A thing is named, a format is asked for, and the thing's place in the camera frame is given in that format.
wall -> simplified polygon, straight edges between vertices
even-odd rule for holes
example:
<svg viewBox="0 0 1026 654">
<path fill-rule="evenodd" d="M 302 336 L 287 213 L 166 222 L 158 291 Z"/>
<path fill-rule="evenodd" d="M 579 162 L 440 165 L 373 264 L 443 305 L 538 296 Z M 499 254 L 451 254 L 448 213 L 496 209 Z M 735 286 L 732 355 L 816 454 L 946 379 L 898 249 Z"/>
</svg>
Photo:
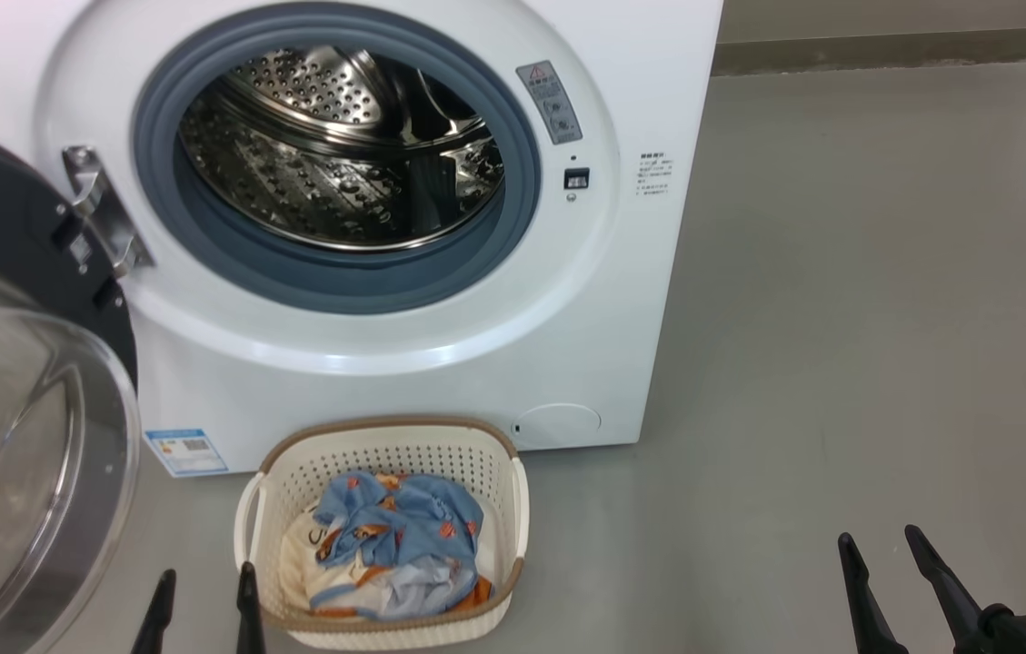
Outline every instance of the wall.
<svg viewBox="0 0 1026 654">
<path fill-rule="evenodd" d="M 1026 0 L 727 0 L 720 42 L 1026 27 Z"/>
</svg>

basket handle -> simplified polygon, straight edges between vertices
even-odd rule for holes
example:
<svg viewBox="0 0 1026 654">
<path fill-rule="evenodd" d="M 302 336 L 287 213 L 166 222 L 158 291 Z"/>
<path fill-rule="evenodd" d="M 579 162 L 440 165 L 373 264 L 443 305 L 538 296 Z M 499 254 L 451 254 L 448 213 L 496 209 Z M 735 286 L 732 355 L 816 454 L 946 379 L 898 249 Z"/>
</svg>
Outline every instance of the basket handle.
<svg viewBox="0 0 1026 654">
<path fill-rule="evenodd" d="M 529 547 L 529 477 L 524 473 L 521 457 L 513 459 L 516 493 L 513 494 L 513 517 L 516 518 L 516 557 L 524 559 Z"/>
<path fill-rule="evenodd" d="M 267 505 L 267 494 L 262 492 L 265 476 L 265 472 L 255 472 L 246 485 L 246 490 L 243 490 L 242 499 L 238 500 L 238 512 L 234 516 L 234 564 L 239 571 L 242 564 L 253 562 L 254 555 L 259 553 L 259 531 L 263 526 L 263 508 Z M 246 524 L 250 521 L 250 503 L 254 500 L 254 493 L 259 493 L 259 507 L 254 509 L 254 535 L 250 539 L 250 547 L 246 547 L 246 534 L 250 531 Z"/>
</svg>

brown basket rim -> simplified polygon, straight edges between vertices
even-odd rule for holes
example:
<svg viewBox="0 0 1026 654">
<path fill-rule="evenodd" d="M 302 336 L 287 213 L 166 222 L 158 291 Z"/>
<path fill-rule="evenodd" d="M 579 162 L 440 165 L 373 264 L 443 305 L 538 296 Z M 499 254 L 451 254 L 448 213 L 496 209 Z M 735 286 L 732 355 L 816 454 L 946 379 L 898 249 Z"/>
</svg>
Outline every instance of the brown basket rim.
<svg viewBox="0 0 1026 654">
<path fill-rule="evenodd" d="M 293 445 L 304 441 L 306 438 L 343 433 L 343 431 L 372 429 L 378 427 L 467 427 L 477 429 L 484 431 L 484 433 L 488 434 L 501 444 L 501 446 L 504 447 L 505 452 L 509 455 L 510 461 L 520 459 L 520 456 L 516 451 L 516 446 L 513 446 L 513 441 L 510 441 L 508 436 L 501 433 L 500 429 L 497 429 L 497 427 L 491 426 L 482 420 L 475 420 L 472 418 L 439 417 L 439 415 L 393 415 L 393 417 L 387 418 L 367 418 L 360 420 L 346 420 L 346 422 L 333 422 L 330 423 L 330 425 L 308 427 L 306 429 L 295 431 L 295 433 L 285 438 L 284 441 L 274 447 L 274 450 L 272 450 L 271 453 L 267 455 L 267 458 L 263 460 L 263 465 L 259 468 L 259 471 L 262 471 L 264 475 L 268 475 L 273 465 L 277 460 L 279 460 L 279 457 L 282 456 L 285 451 L 289 450 L 289 448 L 293 447 Z M 426 618 L 412 618 L 410 620 L 396 620 L 388 622 L 338 622 L 327 620 L 318 621 L 317 619 L 301 620 L 285 618 L 283 616 L 279 616 L 279 614 L 269 611 L 264 606 L 263 621 L 277 628 L 292 630 L 292 632 L 301 633 L 369 634 L 438 627 L 441 625 L 451 624 L 451 622 L 471 620 L 473 618 L 483 616 L 484 613 L 495 610 L 498 606 L 504 603 L 505 600 L 508 600 L 510 594 L 512 594 L 513 587 L 515 587 L 517 580 L 521 578 L 521 568 L 524 568 L 524 557 L 523 555 L 517 555 L 517 557 L 513 560 L 513 568 L 509 571 L 508 579 L 505 579 L 504 582 L 501 583 L 500 591 L 497 591 L 496 595 L 489 597 L 484 604 L 474 606 L 474 608 L 465 611 L 441 613 L 438 614 L 438 616 L 428 616 Z"/>
</svg>

blue and white sticker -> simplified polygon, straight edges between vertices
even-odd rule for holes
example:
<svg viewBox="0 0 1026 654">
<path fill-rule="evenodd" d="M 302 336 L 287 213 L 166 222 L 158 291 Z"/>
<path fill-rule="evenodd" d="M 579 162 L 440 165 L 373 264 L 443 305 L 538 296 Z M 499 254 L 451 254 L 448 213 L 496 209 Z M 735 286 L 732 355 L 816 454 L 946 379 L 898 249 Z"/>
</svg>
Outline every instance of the blue and white sticker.
<svg viewBox="0 0 1026 654">
<path fill-rule="evenodd" d="M 173 476 L 219 475 L 229 472 L 226 461 L 200 429 L 146 431 L 153 454 Z"/>
</svg>

warning label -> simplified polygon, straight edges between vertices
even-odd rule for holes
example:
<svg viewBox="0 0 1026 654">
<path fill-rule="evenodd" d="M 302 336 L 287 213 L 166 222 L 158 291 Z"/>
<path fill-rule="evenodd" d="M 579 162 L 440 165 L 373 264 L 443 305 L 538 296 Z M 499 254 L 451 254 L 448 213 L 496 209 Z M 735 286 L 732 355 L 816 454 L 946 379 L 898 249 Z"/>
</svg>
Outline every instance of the warning label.
<svg viewBox="0 0 1026 654">
<path fill-rule="evenodd" d="M 633 194 L 666 195 L 670 193 L 670 181 L 673 175 L 674 160 L 666 158 L 666 153 L 641 153 L 641 157 L 638 157 L 638 174 Z"/>
<path fill-rule="evenodd" d="M 529 95 L 532 95 L 534 104 L 545 120 L 553 144 L 569 144 L 582 140 L 582 125 L 578 124 L 578 115 L 569 104 L 569 97 L 561 79 L 557 77 L 557 71 L 553 70 L 553 64 L 538 62 L 518 67 L 516 74 L 524 82 Z"/>
</svg>

